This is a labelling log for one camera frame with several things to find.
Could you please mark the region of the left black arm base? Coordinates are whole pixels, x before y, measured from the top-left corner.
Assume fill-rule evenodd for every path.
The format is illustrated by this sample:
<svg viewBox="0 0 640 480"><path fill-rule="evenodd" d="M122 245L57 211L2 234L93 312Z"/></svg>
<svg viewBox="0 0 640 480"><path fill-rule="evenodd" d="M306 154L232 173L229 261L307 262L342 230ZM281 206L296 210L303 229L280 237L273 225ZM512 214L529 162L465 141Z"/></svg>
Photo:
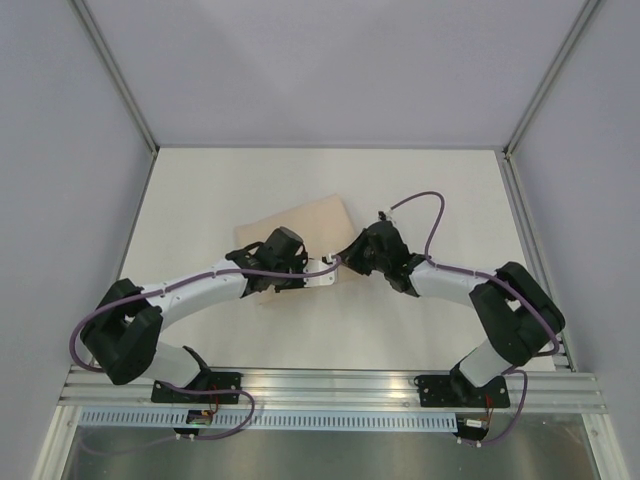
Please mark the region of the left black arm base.
<svg viewBox="0 0 640 480"><path fill-rule="evenodd" d="M237 371L207 371L200 373L188 386L177 387L155 381L151 402L156 404L235 405L239 401L242 374Z"/></svg>

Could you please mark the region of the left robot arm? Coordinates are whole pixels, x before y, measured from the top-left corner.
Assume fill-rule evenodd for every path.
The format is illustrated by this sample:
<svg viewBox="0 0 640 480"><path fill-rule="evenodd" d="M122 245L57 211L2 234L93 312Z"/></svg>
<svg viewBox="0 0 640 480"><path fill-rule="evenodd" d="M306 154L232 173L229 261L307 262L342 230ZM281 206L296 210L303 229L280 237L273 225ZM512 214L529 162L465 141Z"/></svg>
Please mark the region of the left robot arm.
<svg viewBox="0 0 640 480"><path fill-rule="evenodd" d="M80 340L113 384L153 379L197 401L208 392L209 368L192 348L162 343L162 331L215 304L297 283L290 276L301 274L307 259L302 238L279 227L265 241L227 253L193 282L183 277L138 286L119 280L79 331Z"/></svg>

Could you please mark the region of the beige cloth mat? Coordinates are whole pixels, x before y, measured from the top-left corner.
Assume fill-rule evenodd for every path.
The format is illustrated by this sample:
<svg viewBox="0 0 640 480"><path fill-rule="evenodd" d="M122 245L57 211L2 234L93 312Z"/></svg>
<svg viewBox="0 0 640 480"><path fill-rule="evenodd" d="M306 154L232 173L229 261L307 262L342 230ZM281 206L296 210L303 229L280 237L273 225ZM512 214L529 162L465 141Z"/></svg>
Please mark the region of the beige cloth mat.
<svg viewBox="0 0 640 480"><path fill-rule="evenodd" d="M287 227L297 233L313 259L329 253L338 253L357 236L347 209L339 195L308 202L289 210L265 217L253 223L234 228L237 248L255 241L265 241L277 227ZM260 307L272 307L283 302L311 300L336 293L343 283L356 279L356 274L341 267L336 274L337 281L330 286L287 290L276 293L270 287L264 293L253 296L253 303Z"/></svg>

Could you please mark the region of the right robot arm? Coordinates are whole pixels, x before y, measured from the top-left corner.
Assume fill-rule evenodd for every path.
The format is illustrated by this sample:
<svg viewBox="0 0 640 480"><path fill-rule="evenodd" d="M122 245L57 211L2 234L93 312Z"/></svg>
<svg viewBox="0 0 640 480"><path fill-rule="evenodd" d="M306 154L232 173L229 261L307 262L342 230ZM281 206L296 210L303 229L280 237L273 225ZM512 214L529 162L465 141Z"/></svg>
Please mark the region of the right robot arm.
<svg viewBox="0 0 640 480"><path fill-rule="evenodd" d="M338 256L357 274L381 273L399 293L440 298L475 311L486 339L451 370L452 396L464 405L481 399L494 378L541 354L566 325L521 264L508 262L488 272L438 264L412 253L388 220L364 229Z"/></svg>

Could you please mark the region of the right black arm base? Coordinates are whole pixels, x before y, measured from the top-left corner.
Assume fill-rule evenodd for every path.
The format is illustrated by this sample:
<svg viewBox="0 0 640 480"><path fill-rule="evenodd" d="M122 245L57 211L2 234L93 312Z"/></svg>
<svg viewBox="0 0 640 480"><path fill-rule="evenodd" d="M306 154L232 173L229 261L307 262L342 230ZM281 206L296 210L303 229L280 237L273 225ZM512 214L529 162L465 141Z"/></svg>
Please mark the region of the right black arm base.
<svg viewBox="0 0 640 480"><path fill-rule="evenodd" d="M475 387L463 376L423 374L414 377L420 406L424 408L506 409L511 406L505 378L495 377L485 386Z"/></svg>

